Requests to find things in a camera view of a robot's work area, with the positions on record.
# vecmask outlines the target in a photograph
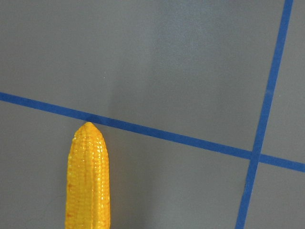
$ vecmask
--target toy corn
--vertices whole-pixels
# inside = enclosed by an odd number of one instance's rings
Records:
[[[109,159],[90,122],[76,131],[68,157],[65,229],[109,229]]]

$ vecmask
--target blue tape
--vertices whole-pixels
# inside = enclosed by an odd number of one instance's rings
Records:
[[[262,151],[264,135],[266,132],[267,122],[270,114],[271,104],[273,100],[273,95],[275,91],[276,80],[278,72],[280,69],[281,59],[283,56],[284,45],[288,30],[288,24],[292,9],[292,0],[286,0],[284,3],[283,14],[281,18],[281,24],[277,36],[276,46],[274,50],[274,56],[272,60],[272,65],[269,73],[268,83],[266,87],[266,92],[264,95],[263,106],[261,110],[261,115],[255,135],[255,141],[253,145],[253,151],[248,167],[248,173],[246,177],[246,185],[244,188],[244,194],[242,196],[241,204],[239,207],[239,212],[237,216],[235,229],[243,229],[247,217],[247,212],[249,208],[249,203],[253,191],[255,176],[257,172],[258,163],[260,161],[260,155]]]
[[[296,162],[296,161],[290,161],[282,158],[278,158],[275,156],[269,156],[261,154],[259,161],[261,163],[278,166],[282,168],[288,168],[295,171],[303,172],[305,173],[305,164]]]
[[[231,147],[231,146],[225,146],[222,144],[205,141],[205,140],[201,140],[198,138],[193,138],[193,137],[189,137],[189,136],[185,136],[185,135],[179,135],[179,134],[175,134],[175,133],[171,133],[171,132],[167,132],[167,131],[163,131],[163,130],[146,127],[143,125],[137,125],[137,124],[128,123],[128,122],[124,122],[124,121],[120,121],[120,120],[116,120],[116,119],[112,119],[112,118],[107,118],[107,117],[96,115],[96,114],[90,114],[90,113],[83,112],[83,111],[73,110],[70,108],[57,106],[57,105],[53,105],[53,104],[48,104],[48,103],[44,103],[44,102],[40,102],[37,100],[28,99],[28,98],[23,98],[23,97],[19,97],[19,96],[12,95],[12,94],[6,94],[6,93],[0,92],[0,100],[9,102],[9,103],[13,103],[13,104],[26,106],[26,107],[31,107],[31,108],[42,110],[42,111],[55,113],[58,115],[64,115],[64,116],[71,117],[71,118],[76,118],[76,119],[80,119],[80,120],[84,120],[84,121],[88,121],[88,122],[93,122],[93,123],[97,123],[97,124],[101,124],[101,125],[106,125],[106,126],[122,129],[122,130],[127,130],[127,131],[131,131],[134,133],[142,134],[142,135],[147,135],[147,136],[152,136],[152,137],[156,137],[156,138],[160,138],[160,139],[164,139],[164,140],[168,140],[168,141],[172,141],[172,142],[177,142],[177,143],[181,143],[181,144],[188,145],[188,146],[194,146],[197,148],[202,148],[202,149],[207,149],[207,150],[211,150],[211,151],[215,151],[215,152],[219,152],[219,153],[223,153],[223,154],[228,154],[228,155],[232,155],[232,156],[236,156],[236,157],[250,159],[250,156],[251,156],[251,152],[248,150],[239,149],[239,148],[235,148],[235,147]]]

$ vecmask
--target painter's tape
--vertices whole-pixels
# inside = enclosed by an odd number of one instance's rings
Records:
[[[116,120],[116,119],[112,119],[112,118],[108,118],[108,117],[104,117],[104,116],[100,116],[100,115],[96,115],[96,114],[90,114],[87,112],[78,111],[78,110],[74,110],[74,109],[70,109],[70,108],[66,108],[66,107],[62,107],[62,106],[57,106],[57,105],[53,105],[53,104],[48,104],[48,103],[40,102],[37,100],[19,97],[19,96],[12,95],[12,94],[6,94],[6,93],[0,92],[0,100],[9,102],[9,103],[13,103],[13,104],[26,106],[26,107],[31,107],[31,108],[42,110],[42,111],[55,113],[58,115],[64,115],[64,116],[71,117],[71,118],[77,118],[77,119],[84,120],[87,122],[93,122],[93,123],[97,123],[97,124],[101,124],[101,125],[115,127],[115,128],[122,129],[122,130],[131,131],[134,133],[139,133],[142,135],[148,135],[148,136],[152,136],[152,137],[156,137],[156,138],[160,138],[160,139],[164,139],[164,140],[168,140],[168,141],[172,141],[172,142],[177,142],[177,143],[181,143],[181,144],[188,145],[188,146],[194,146],[194,147],[207,149],[207,150],[211,150],[211,151],[215,151],[215,152],[219,152],[219,153],[223,153],[223,154],[241,157],[244,159],[250,159],[250,155],[251,155],[250,151],[247,151],[244,149],[239,149],[239,148],[226,146],[226,145],[222,145],[222,144],[218,144],[218,143],[214,143],[214,142],[209,142],[209,141],[205,141],[205,140],[201,140],[198,138],[193,138],[193,137],[189,137],[189,136],[185,136],[185,135],[179,135],[179,134],[175,134],[175,133],[171,133],[171,132],[167,132],[167,131],[163,131],[163,130],[150,128],[150,127],[143,126],[143,125],[128,123],[128,122],[124,122],[121,120]]]
[[[305,173],[305,164],[300,162],[290,161],[287,159],[282,159],[275,156],[269,156],[264,154],[261,154],[259,161],[261,163],[265,163],[273,166],[279,166],[282,168],[288,168]]]
[[[276,80],[278,77],[278,72],[281,65],[281,59],[283,56],[284,45],[289,25],[289,19],[292,9],[292,0],[286,0],[284,3],[283,14],[281,18],[281,24],[276,40],[272,65],[269,73],[268,83],[266,87],[266,92],[264,95],[263,106],[261,110],[260,119],[258,122],[258,127],[255,135],[255,141],[253,146],[253,151],[248,167],[248,173],[246,177],[246,185],[244,188],[244,194],[239,207],[239,212],[237,216],[237,221],[235,229],[244,229],[245,221],[247,218],[247,213],[249,209],[250,199],[253,191],[253,186],[255,182],[255,176],[257,172],[258,163],[260,162],[261,151],[263,147],[264,136],[266,132],[267,122],[270,114],[271,104],[273,100],[273,95],[275,92]]]

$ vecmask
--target corn cob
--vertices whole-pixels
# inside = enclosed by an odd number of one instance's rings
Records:
[[[66,229],[109,229],[109,160],[101,132],[90,122],[74,135],[68,157]]]

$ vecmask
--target blue tape line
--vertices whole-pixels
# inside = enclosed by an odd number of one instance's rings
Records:
[[[261,163],[278,166],[282,168],[288,168],[295,171],[303,172],[305,173],[305,164],[296,162],[296,161],[290,161],[282,158],[278,158],[275,156],[269,156],[261,154],[259,161]]]
[[[281,24],[277,36],[276,46],[274,50],[274,56],[272,60],[272,65],[269,73],[267,88],[264,96],[263,106],[261,110],[261,115],[256,131],[253,151],[248,167],[248,173],[246,177],[246,185],[244,188],[244,194],[242,196],[241,204],[239,207],[239,212],[237,216],[235,229],[243,229],[247,217],[247,212],[249,208],[249,203],[253,191],[255,176],[257,172],[258,163],[260,161],[260,155],[262,151],[264,135],[266,132],[267,122],[270,114],[271,103],[273,100],[273,95],[275,91],[276,80],[278,72],[280,69],[281,59],[283,56],[284,45],[288,30],[288,24],[292,9],[292,0],[286,0],[284,3],[283,14],[281,18]]]
[[[193,138],[185,135],[179,135],[163,130],[158,130],[150,127],[146,127],[143,125],[137,125],[137,124],[132,124],[112,118],[107,118],[104,116],[96,115],[96,114],[90,114],[87,112],[83,111],[78,111],[78,110],[73,110],[70,108],[62,107],[62,106],[57,106],[53,104],[48,104],[44,102],[40,102],[37,100],[32,100],[28,98],[23,98],[19,97],[16,95],[12,94],[6,94],[0,92],[0,100],[13,103],[13,104],[18,104],[26,107],[31,107],[34,109],[42,110],[42,111],[47,111],[51,113],[55,113],[58,115],[64,115],[67,117],[71,118],[77,118],[81,119],[84,121],[88,122],[93,122],[101,125],[106,125],[106,126],[111,126],[114,128],[122,129],[122,130],[127,130],[131,131],[134,133],[139,133],[142,135],[147,135],[147,136],[152,136],[172,142],[177,142],[181,143],[184,145],[189,145],[189,146],[194,146],[197,148],[202,148],[202,149],[207,149],[223,154],[228,154],[236,157],[241,157],[244,159],[250,159],[251,152],[248,150],[244,149],[239,149],[231,146],[225,146],[222,144],[214,143],[214,142],[209,142],[205,140],[201,140],[198,138]]]
[[[36,101],[36,100],[32,100],[32,99],[27,99],[27,98],[19,97],[16,95],[11,95],[11,94],[6,94],[6,93],[0,92],[0,100],[8,102],[8,103],[12,103],[12,104],[18,104],[18,105],[22,105],[25,107],[30,107],[30,108],[34,108],[34,109],[38,109],[38,110],[42,110],[42,111],[47,111],[47,112],[54,113],[57,115],[63,115],[63,116],[71,117],[71,118],[84,120],[84,121],[90,121],[93,123],[111,126],[111,127],[119,128],[122,130],[132,131],[132,132],[143,134],[143,135],[149,135],[149,136],[153,136],[153,137],[157,137],[160,139],[169,140],[169,141],[173,141],[173,142],[178,142],[178,143],[189,145],[189,146],[195,146],[198,148],[207,149],[207,150],[211,150],[211,151],[215,151],[215,152],[220,152],[223,154],[233,155],[233,156],[241,157],[244,159],[250,159],[250,157],[251,157],[251,155],[250,155],[251,152],[247,151],[247,150],[234,148],[234,147],[230,147],[230,146],[225,146],[225,145],[221,145],[218,143],[208,142],[208,141],[204,141],[201,139],[196,139],[196,138],[187,137],[187,136],[183,136],[183,135],[178,135],[178,134],[174,134],[174,133],[170,133],[170,132],[166,132],[166,131],[162,131],[162,130],[157,130],[157,129],[153,129],[153,128],[149,128],[149,127],[145,127],[145,126],[141,126],[141,125],[137,125],[137,124],[131,124],[128,122],[123,122],[123,121],[103,117],[103,116],[96,115],[96,114],[90,114],[87,112],[73,110],[70,108],[62,107],[62,106],[57,106],[57,105],[48,104],[48,103],[44,103],[44,102],[40,102],[40,101]],[[289,161],[286,159],[277,158],[274,156],[268,156],[268,155],[261,154],[260,162],[269,164],[269,165],[273,165],[273,166],[278,166],[278,167],[288,168],[288,169],[292,169],[292,170],[296,170],[296,171],[300,171],[300,172],[305,172],[305,164],[302,164],[300,162],[294,162],[294,161]]]

